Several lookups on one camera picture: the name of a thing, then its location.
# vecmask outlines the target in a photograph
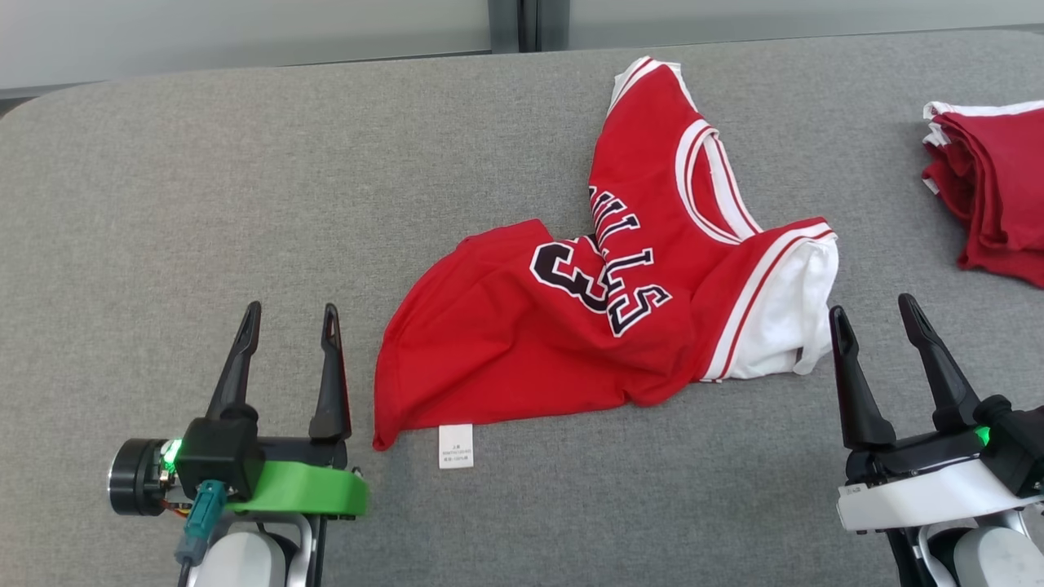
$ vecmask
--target care label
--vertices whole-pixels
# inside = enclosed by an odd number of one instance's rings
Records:
[[[438,468],[464,469],[475,466],[471,424],[438,426]]]

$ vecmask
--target folded red clothing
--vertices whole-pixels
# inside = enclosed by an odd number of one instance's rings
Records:
[[[925,183],[968,229],[962,268],[1044,287],[1044,101],[1007,107],[929,102]]]

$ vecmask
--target gray table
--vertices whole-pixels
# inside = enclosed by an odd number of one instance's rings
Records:
[[[921,301],[981,395],[1042,402],[1044,295],[954,266],[964,235],[919,180],[930,99],[1044,96],[1044,39],[951,32],[654,49],[680,61],[762,226],[823,215],[882,412],[928,430],[896,296]],[[409,286],[462,237],[590,230],[613,75],[641,50],[186,73],[49,94],[0,121],[0,574],[156,585],[179,520],[117,518],[110,460],[206,409],[245,304],[251,401],[301,435],[323,303],[340,308],[365,519],[330,527],[326,585],[896,585],[845,533],[833,373],[695,385],[661,406],[370,448],[373,367]]]

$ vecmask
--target red basketball jersey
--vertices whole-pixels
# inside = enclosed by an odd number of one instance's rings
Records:
[[[807,373],[837,268],[822,218],[762,231],[677,64],[617,76],[594,233],[470,237],[414,285],[378,357],[374,447],[402,429],[662,402],[694,380]]]

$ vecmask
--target white trim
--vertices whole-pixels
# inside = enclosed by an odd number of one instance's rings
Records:
[[[714,355],[711,357],[707,373],[703,374],[699,379],[722,379],[728,376],[727,370],[730,366],[728,366],[726,361],[729,359],[729,352],[733,348],[733,343],[736,343],[737,345],[739,343],[738,336],[740,333],[738,332],[738,329],[740,322],[742,322],[743,314],[746,313],[748,308],[754,303],[754,294],[757,291],[758,285],[761,284],[761,280],[765,277],[768,268],[773,266],[773,263],[776,262],[777,258],[780,257],[780,254],[784,250],[793,252],[793,250],[801,244],[799,242],[794,246],[787,249],[787,246],[794,239],[804,238],[811,241],[813,237],[820,236],[828,231],[830,231],[830,227],[827,226],[826,222],[817,222],[803,229],[790,230],[780,235],[765,251],[761,260],[758,261],[754,271],[751,272],[750,277],[746,279],[746,283],[743,285],[743,289],[736,299],[736,303],[733,305],[732,311],[729,313],[729,320],[726,321],[725,328],[721,330],[721,336],[718,338],[718,343],[714,349]],[[834,235],[833,232],[830,232],[830,234],[824,238],[830,238],[833,240],[836,239],[836,235]]]
[[[1007,116],[1013,114],[1025,114],[1035,110],[1044,109],[1044,100],[1034,100],[1029,102],[1019,102],[1007,105],[953,105],[946,102],[928,102],[924,104],[925,120],[947,113],[960,114],[964,116]]]
[[[682,65],[657,61],[648,55],[645,55],[644,57],[632,63],[627,66],[627,69],[623,70],[623,73],[616,75],[613,78],[613,95],[612,98],[610,98],[609,111],[606,113],[606,116],[609,117],[609,113],[613,112],[613,108],[616,107],[618,101],[620,101],[623,94],[626,94],[628,90],[634,88],[635,84],[637,84],[639,79],[645,77],[658,67],[664,65],[667,66],[667,68],[670,69],[670,72],[674,74],[674,79],[678,80],[678,87],[682,91],[682,95],[685,96],[685,99],[689,102],[689,105],[692,107],[692,112],[699,112],[696,110],[696,102],[692,99],[692,94],[689,93],[689,88],[685,85],[685,80],[682,79]]]
[[[757,233],[764,232],[761,227],[754,221],[743,199],[739,196],[739,187],[736,185],[736,174],[729,166],[729,160],[725,155],[725,147],[718,141],[716,133],[710,139],[705,140],[703,147],[707,154],[707,162],[711,168],[711,183],[714,186],[714,198],[717,201],[718,210],[729,228],[740,240],[745,240]]]
[[[651,57],[648,55],[640,57],[628,65],[627,69],[623,70],[623,73],[617,74],[613,77],[613,94],[609,98],[609,110],[613,110],[613,104],[616,103],[616,100],[620,99],[620,93],[623,91],[623,85],[631,78],[631,74],[650,58]]]
[[[674,74],[674,78],[678,79],[678,87],[681,88],[682,93],[685,94],[685,99],[689,100],[689,105],[692,107],[692,111],[699,112],[696,109],[696,102],[692,99],[692,94],[689,93],[689,88],[685,85],[685,80],[682,79],[682,64],[663,63],[663,65],[669,67],[670,72]]]
[[[692,173],[695,168],[696,154],[699,148],[694,145],[697,140],[705,141],[714,128],[703,118],[695,120],[682,134],[682,139],[678,143],[678,150],[674,152],[674,180],[678,184],[678,195],[682,198],[682,204],[692,218],[696,228],[704,231],[704,234],[726,244],[736,244],[739,239],[714,226],[711,221],[699,213],[696,209],[695,201],[692,198]]]
[[[921,140],[922,143],[935,145],[940,148],[950,144],[950,138],[946,136],[946,131],[943,131],[943,125],[939,122],[929,122],[928,131],[929,134]]]
[[[645,62],[646,60],[648,60],[648,63],[645,63],[645,65],[641,65],[641,63]],[[609,104],[609,112],[606,113],[606,117],[609,118],[609,115],[613,112],[613,109],[616,108],[616,104],[619,103],[620,98],[623,97],[623,94],[626,94],[632,88],[635,87],[635,84],[637,84],[639,79],[645,77],[646,75],[651,73],[652,70],[660,67],[661,65],[663,64],[654,58],[649,58],[648,56],[642,57],[637,62],[631,64],[631,67],[628,67],[622,74],[620,74],[621,76],[618,76],[616,84],[614,84],[613,93],[616,95],[616,97],[613,98],[613,101]]]

